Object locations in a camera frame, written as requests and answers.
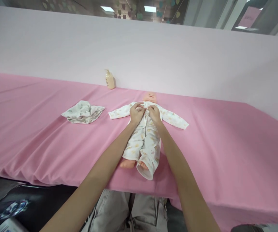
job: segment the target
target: pants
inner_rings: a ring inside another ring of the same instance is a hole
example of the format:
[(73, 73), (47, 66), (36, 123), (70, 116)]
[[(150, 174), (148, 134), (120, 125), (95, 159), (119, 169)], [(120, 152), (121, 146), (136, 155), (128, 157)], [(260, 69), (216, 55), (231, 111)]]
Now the pants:
[(82, 232), (168, 232), (164, 199), (105, 189)]

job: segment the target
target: person's left hand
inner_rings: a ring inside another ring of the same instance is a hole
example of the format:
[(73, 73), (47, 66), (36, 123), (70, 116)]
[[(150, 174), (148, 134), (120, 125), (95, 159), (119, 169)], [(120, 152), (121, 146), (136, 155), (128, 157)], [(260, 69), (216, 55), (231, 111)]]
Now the person's left hand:
[(136, 126), (140, 123), (146, 111), (146, 108), (144, 108), (142, 104), (143, 102), (137, 102), (130, 108), (130, 122), (136, 124)]

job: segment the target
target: baby doll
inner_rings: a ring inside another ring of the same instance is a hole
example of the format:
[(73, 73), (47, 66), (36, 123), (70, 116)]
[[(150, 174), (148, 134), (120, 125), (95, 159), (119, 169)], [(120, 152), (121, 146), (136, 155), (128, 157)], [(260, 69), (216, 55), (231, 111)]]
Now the baby doll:
[[(136, 102), (123, 106), (112, 112), (109, 112), (111, 119), (123, 118), (130, 115), (130, 108)], [(184, 119), (173, 112), (170, 112), (157, 104), (155, 93), (147, 92), (143, 98), (143, 107), (148, 108), (150, 105), (155, 105), (160, 111), (160, 119), (181, 129), (186, 129), (189, 125)], [(160, 155), (160, 136), (157, 128), (153, 125), (153, 121), (149, 116), (147, 109), (129, 139), (126, 149), (123, 153), (125, 159), (120, 166), (122, 168), (133, 168), (137, 162), (137, 170), (148, 180), (152, 180), (154, 172), (158, 167)]]

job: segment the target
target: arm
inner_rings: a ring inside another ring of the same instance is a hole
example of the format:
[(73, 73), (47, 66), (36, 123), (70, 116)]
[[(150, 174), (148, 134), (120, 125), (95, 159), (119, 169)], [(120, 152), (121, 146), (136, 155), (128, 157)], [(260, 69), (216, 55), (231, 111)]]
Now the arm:
[(138, 102), (130, 109), (130, 123), (99, 157), (86, 178), (40, 232), (79, 231), (109, 182), (127, 142), (145, 108)]
[(109, 112), (108, 114), (110, 116), (110, 119), (117, 119), (117, 118), (123, 118), (129, 116), (130, 108), (135, 104), (136, 102), (132, 102), (129, 105), (122, 106), (121, 108)]
[(221, 232), (203, 199), (186, 159), (160, 120), (159, 109), (156, 106), (150, 106), (148, 109), (154, 125), (159, 132), (160, 138), (162, 139), (165, 154), (177, 182), (178, 195), (180, 197), (188, 231)]
[(162, 114), (163, 121), (169, 123), (170, 125), (181, 128), (183, 130), (188, 127), (189, 124), (175, 113), (168, 111), (162, 107), (159, 108), (159, 111)]

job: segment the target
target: onesie sleeve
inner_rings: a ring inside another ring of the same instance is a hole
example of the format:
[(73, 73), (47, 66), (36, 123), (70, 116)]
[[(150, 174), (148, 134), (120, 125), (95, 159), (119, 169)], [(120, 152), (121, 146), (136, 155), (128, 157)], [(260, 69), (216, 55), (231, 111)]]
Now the onesie sleeve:
[(185, 130), (186, 127), (189, 126), (189, 124), (177, 114), (168, 111), (164, 108), (162, 108), (161, 111), (163, 121), (169, 123), (170, 125), (181, 128), (183, 130)]
[(122, 106), (121, 108), (118, 108), (114, 111), (109, 112), (110, 119), (117, 119), (117, 118), (123, 118), (130, 115), (130, 108), (135, 104), (136, 102), (132, 102), (129, 105)]

